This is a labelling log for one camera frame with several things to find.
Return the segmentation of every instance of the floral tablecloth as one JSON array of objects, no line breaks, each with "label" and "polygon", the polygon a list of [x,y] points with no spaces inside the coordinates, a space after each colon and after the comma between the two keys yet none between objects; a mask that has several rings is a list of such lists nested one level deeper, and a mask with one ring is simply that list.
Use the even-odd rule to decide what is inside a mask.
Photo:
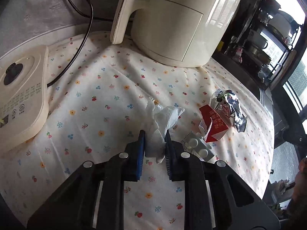
[{"label": "floral tablecloth", "polygon": [[[82,38],[50,46],[49,81],[68,64]],[[1,158],[1,194],[26,224],[82,162],[107,161],[136,141],[148,97],[162,106],[185,108],[170,130],[171,138],[181,141],[197,127],[199,108],[217,88],[238,95],[248,124],[245,133],[231,128],[211,143],[211,162],[226,161],[262,197],[274,125],[254,95],[213,59],[199,68],[165,66],[144,56],[127,37],[120,45],[110,45],[108,32],[92,33],[70,69],[48,88],[50,112],[42,130]],[[165,161],[156,164],[144,158],[141,181],[125,183],[124,193],[125,229],[184,228],[184,183],[168,179]]]}]

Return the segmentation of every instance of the red wrapper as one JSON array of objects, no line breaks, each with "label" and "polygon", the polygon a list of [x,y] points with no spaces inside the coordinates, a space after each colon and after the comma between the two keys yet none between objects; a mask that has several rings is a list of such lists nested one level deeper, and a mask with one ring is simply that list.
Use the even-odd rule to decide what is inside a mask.
[{"label": "red wrapper", "polygon": [[210,126],[212,119],[212,126],[210,131],[208,132],[206,143],[219,141],[225,133],[228,131],[228,126],[222,120],[220,115],[213,110],[208,104],[200,107],[201,115],[203,117],[203,121],[206,124],[207,129]]}]

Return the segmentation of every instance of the cream-colored air fryer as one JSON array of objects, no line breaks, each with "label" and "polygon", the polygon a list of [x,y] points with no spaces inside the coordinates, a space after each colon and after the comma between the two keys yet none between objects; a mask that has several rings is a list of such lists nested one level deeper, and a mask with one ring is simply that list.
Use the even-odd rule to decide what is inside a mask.
[{"label": "cream-colored air fryer", "polygon": [[152,59],[170,66],[205,65],[240,0],[119,0],[110,41],[123,41],[135,10],[131,37]]}]

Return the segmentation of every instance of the silver screw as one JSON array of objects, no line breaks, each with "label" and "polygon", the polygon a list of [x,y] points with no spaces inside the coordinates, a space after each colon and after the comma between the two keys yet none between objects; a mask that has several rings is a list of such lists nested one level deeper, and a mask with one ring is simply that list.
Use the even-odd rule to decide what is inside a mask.
[{"label": "silver screw", "polygon": [[223,167],[226,166],[226,163],[224,161],[222,161],[222,160],[219,160],[219,161],[216,162],[216,165],[221,167],[221,168],[223,168]]},{"label": "silver screw", "polygon": [[86,161],[86,162],[84,162],[84,164],[83,164],[83,167],[84,168],[90,168],[90,167],[92,167],[93,166],[93,163],[91,162],[91,161]]},{"label": "silver screw", "polygon": [[182,153],[181,153],[181,157],[183,157],[183,158],[189,158],[189,157],[190,157],[190,153],[188,153],[188,152],[182,152]]},{"label": "silver screw", "polygon": [[119,153],[120,158],[127,158],[129,155],[126,152]]}]

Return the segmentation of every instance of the gray wall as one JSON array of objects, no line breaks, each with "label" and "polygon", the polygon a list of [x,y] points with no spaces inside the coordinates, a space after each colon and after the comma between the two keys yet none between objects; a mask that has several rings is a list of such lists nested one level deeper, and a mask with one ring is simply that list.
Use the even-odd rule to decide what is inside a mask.
[{"label": "gray wall", "polygon": [[[85,0],[73,0],[89,14]],[[118,0],[91,0],[94,15],[113,19]],[[44,32],[88,22],[66,0],[10,0],[0,16],[0,56],[20,43]]]}]

